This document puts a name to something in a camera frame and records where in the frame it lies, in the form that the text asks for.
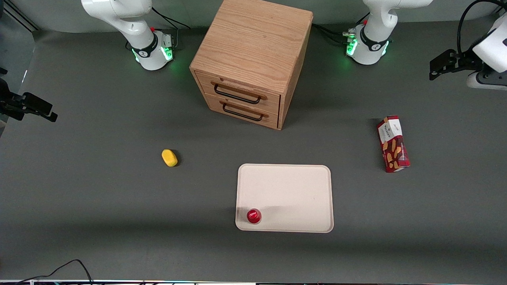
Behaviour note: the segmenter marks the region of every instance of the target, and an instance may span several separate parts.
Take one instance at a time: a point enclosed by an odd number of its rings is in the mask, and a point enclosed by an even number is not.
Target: wall
[[[355,22],[367,11],[360,0],[270,0],[271,2],[313,11],[314,22],[319,24]],[[400,10],[401,22],[458,20],[473,0],[434,0],[425,8]],[[81,7],[80,0],[13,0],[37,25],[45,30],[66,32],[113,31],[104,22],[91,18]],[[209,26],[222,0],[153,0],[153,7],[168,17],[192,27]],[[477,4],[467,19],[490,14],[496,5]],[[149,25],[167,28],[155,13],[145,16]]]

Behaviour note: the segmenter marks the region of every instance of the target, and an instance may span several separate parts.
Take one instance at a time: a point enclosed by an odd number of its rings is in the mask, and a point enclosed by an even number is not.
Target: wire
[[[335,42],[335,43],[338,43],[338,44],[340,44],[340,45],[342,45],[342,44],[343,44],[343,42],[341,42],[341,41],[339,41],[339,40],[337,40],[337,39],[334,39],[332,36],[330,36],[329,34],[327,34],[327,33],[325,32],[325,30],[327,30],[326,28],[324,28],[324,27],[322,27],[322,26],[320,26],[320,25],[317,25],[317,24],[312,24],[312,26],[314,26],[314,27],[316,27],[317,29],[319,29],[319,30],[320,30],[320,32],[321,32],[324,36],[326,36],[326,38],[330,39],[331,41],[333,41],[333,42]]]
[[[359,21],[357,21],[355,24],[356,25],[359,25],[361,23],[361,21],[363,21],[368,15],[370,14],[370,12],[368,12],[366,15],[364,15]]]
[[[461,50],[461,28],[463,27],[463,21],[465,20],[465,16],[466,14],[470,11],[470,9],[477,3],[481,3],[481,2],[489,2],[489,3],[493,3],[493,4],[497,4],[498,6],[504,8],[506,11],[507,11],[507,4],[506,3],[503,3],[503,2],[500,2],[498,0],[475,0],[474,2],[472,2],[468,7],[466,7],[465,11],[463,12],[463,14],[461,15],[461,19],[459,19],[459,24],[458,24],[458,33],[457,33],[457,37],[456,37],[456,45],[457,45],[457,49],[458,49],[458,55],[459,57],[462,57],[463,55],[463,52]]]
[[[496,11],[494,12],[494,14],[495,14],[495,13],[500,13],[500,11],[502,11],[502,9],[503,9],[503,8],[502,8],[501,6],[500,6],[500,7],[498,7],[498,10],[496,10]]]
[[[162,18],[164,18],[164,19],[167,19],[167,20],[170,20],[170,21],[176,22],[176,23],[178,23],[178,24],[180,24],[180,25],[183,25],[183,26],[187,27],[188,29],[191,29],[188,25],[185,25],[185,24],[183,24],[183,23],[181,23],[181,22],[178,22],[178,21],[176,21],[176,20],[174,20],[174,19],[171,19],[171,18],[169,18],[169,17],[167,17],[167,16],[164,16],[164,15],[160,14],[160,13],[159,13],[159,12],[158,12],[155,8],[153,8],[153,7],[152,7],[152,10],[153,10],[153,12],[155,12],[155,13],[159,14],[159,15],[160,15],[160,17],[162,17]]]
[[[162,15],[161,13],[159,13],[159,11],[157,11],[153,7],[152,7],[152,10],[153,10],[153,12],[157,13],[160,17],[162,17],[162,19],[164,19],[166,22],[168,22],[169,24],[171,24],[176,29],[176,44],[174,45],[174,48],[177,48],[178,44],[179,44],[179,28],[175,24],[173,24],[171,21],[176,22],[176,23],[178,23],[180,25],[183,25],[183,26],[187,27],[188,29],[191,29],[191,28],[188,25],[185,25],[185,24],[183,24],[181,22],[178,22],[178,21],[176,21],[174,19],[171,19],[171,18],[169,18],[169,17],[167,17],[165,15]]]
[[[328,32],[328,33],[337,34],[337,35],[342,35],[342,33],[340,33],[340,32],[337,32],[337,31],[332,31],[332,30],[330,30],[330,29],[328,29],[328,28],[326,28],[326,27],[323,27],[323,26],[321,26],[321,25],[312,24],[312,26],[316,27],[317,29],[321,29],[321,30],[323,30],[323,31],[326,31],[326,32]]]
[[[56,268],[56,269],[55,269],[53,272],[51,272],[49,275],[39,275],[39,276],[30,277],[30,278],[27,278],[27,279],[25,279],[25,280],[21,280],[21,281],[19,281],[19,282],[16,282],[14,285],[19,285],[19,284],[21,284],[21,283],[23,283],[23,282],[26,282],[26,281],[29,281],[29,280],[33,280],[33,279],[40,279],[40,278],[46,278],[46,277],[49,277],[49,276],[51,276],[51,275],[55,274],[55,272],[56,272],[56,271],[58,271],[58,270],[60,270],[62,267],[65,267],[67,264],[72,263],[72,262],[74,262],[74,261],[77,261],[77,262],[79,262],[79,264],[81,264],[81,266],[83,267],[83,269],[84,269],[84,270],[85,270],[85,272],[86,272],[86,276],[88,277],[88,280],[90,281],[90,284],[92,284],[92,283],[93,283],[93,279],[92,279],[92,277],[90,276],[90,273],[88,272],[88,269],[86,269],[86,266],[83,264],[83,262],[81,262],[81,260],[79,260],[79,259],[73,259],[73,260],[71,260],[71,261],[69,261],[69,262],[65,263],[64,265],[62,265],[62,266],[60,266],[60,267]]]

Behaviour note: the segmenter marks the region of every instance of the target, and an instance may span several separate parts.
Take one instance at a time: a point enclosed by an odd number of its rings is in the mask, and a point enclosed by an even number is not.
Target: gray table surface
[[[464,45],[490,25],[467,23]],[[59,118],[10,120],[0,140],[0,276],[80,258],[95,279],[505,284],[506,93],[469,89],[466,72],[428,80],[456,26],[401,23],[373,66],[313,29],[282,131],[207,108],[188,69],[204,29],[183,31],[156,72],[120,33],[36,34],[21,89]],[[395,174],[375,131],[391,114],[412,162]],[[334,230],[238,230],[243,163],[328,166]]]

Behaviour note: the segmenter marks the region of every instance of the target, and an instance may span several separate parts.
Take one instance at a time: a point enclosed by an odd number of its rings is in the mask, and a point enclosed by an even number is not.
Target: red bottle cap
[[[257,209],[251,209],[250,211],[248,211],[248,213],[246,214],[246,218],[248,219],[248,221],[252,224],[257,224],[258,222],[261,221],[262,219],[262,215],[261,215],[261,211],[257,210]]]

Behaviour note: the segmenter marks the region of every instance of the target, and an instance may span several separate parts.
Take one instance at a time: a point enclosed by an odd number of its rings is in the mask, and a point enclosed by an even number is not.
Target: yellow sponge
[[[178,164],[178,159],[176,158],[176,155],[171,150],[163,150],[162,151],[162,159],[164,160],[165,164],[169,167],[173,167]]]

